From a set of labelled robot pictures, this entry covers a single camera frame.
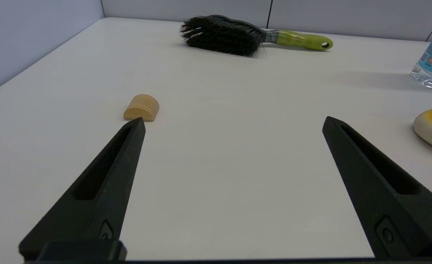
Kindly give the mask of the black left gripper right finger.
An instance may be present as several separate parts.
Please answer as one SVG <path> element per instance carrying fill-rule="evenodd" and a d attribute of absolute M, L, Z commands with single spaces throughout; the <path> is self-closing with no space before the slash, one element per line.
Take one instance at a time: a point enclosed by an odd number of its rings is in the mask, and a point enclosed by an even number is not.
<path fill-rule="evenodd" d="M 346 122 L 323 135 L 374 256 L 432 259 L 432 192 Z"/>

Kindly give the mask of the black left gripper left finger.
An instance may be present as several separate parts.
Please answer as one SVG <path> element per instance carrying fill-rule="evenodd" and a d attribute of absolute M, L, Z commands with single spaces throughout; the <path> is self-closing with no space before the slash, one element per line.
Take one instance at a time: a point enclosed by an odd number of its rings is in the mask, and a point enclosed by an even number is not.
<path fill-rule="evenodd" d="M 20 242 L 26 262 L 124 260 L 120 233 L 145 135 L 127 122 Z"/>

